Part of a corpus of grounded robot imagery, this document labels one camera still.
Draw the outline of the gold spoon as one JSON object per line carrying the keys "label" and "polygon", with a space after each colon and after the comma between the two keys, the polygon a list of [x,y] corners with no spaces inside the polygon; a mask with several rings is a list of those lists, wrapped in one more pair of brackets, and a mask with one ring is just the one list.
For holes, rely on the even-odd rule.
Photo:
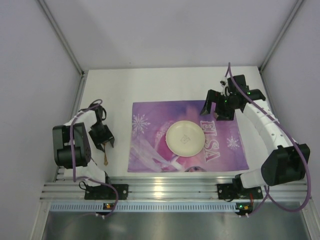
{"label": "gold spoon", "polygon": [[104,162],[103,162],[103,164],[105,165],[105,166],[107,166],[108,165],[108,158],[107,158],[107,150],[106,150],[106,143],[104,143],[103,144],[103,152],[104,152]]}

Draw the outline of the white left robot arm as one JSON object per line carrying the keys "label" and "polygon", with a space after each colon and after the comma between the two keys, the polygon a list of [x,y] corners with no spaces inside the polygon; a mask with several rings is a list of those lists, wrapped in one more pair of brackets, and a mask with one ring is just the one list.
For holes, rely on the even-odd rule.
{"label": "white left robot arm", "polygon": [[74,182],[84,181],[88,186],[108,186],[108,174],[93,160],[92,150],[106,152],[106,144],[115,145],[115,137],[104,124],[107,111],[92,103],[81,109],[69,122],[53,127],[55,164],[66,169]]}

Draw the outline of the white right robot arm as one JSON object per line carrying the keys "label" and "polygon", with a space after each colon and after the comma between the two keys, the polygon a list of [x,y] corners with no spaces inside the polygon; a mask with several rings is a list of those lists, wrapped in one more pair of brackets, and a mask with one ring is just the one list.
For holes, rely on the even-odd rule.
{"label": "white right robot arm", "polygon": [[289,139],[279,127],[264,94],[251,89],[244,75],[223,78],[220,83],[221,92],[208,90],[201,115],[210,114],[214,104],[213,115],[217,121],[232,121],[235,111],[240,110],[255,127],[268,153],[260,168],[236,175],[233,182],[242,189],[251,189],[302,180],[306,175],[303,161],[310,157],[308,145]]}

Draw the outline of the purple Elsa placemat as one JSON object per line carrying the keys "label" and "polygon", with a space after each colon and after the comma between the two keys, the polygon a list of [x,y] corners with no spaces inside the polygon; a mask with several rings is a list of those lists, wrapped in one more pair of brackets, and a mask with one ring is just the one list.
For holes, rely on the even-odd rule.
{"label": "purple Elsa placemat", "polygon": [[[135,102],[128,172],[233,172],[248,170],[238,122],[201,115],[204,100]],[[205,144],[196,155],[182,157],[168,147],[166,133],[176,122],[190,121],[204,131]]]}

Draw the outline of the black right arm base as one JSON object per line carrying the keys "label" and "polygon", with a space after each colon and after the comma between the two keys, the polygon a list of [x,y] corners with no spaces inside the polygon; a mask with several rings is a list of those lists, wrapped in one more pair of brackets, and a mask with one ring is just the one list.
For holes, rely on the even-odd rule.
{"label": "black right arm base", "polygon": [[261,187],[238,189],[232,183],[218,183],[216,187],[219,200],[231,202],[233,200],[263,199]]}

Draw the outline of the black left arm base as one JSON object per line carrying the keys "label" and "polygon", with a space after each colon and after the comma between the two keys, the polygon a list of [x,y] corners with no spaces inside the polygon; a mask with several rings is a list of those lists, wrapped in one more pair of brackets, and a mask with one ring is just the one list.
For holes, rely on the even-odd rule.
{"label": "black left arm base", "polygon": [[[119,200],[126,200],[129,193],[128,184],[113,184],[118,193]],[[79,188],[84,190],[85,200],[116,200],[116,192],[105,185],[89,186],[84,181],[79,183]]]}

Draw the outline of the cream round plate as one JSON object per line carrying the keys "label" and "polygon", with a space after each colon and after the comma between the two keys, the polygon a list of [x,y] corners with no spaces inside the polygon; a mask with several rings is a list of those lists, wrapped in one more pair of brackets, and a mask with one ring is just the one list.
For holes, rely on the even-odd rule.
{"label": "cream round plate", "polygon": [[165,135],[168,148],[177,156],[193,157],[205,146],[205,134],[202,128],[188,120],[172,124]]}

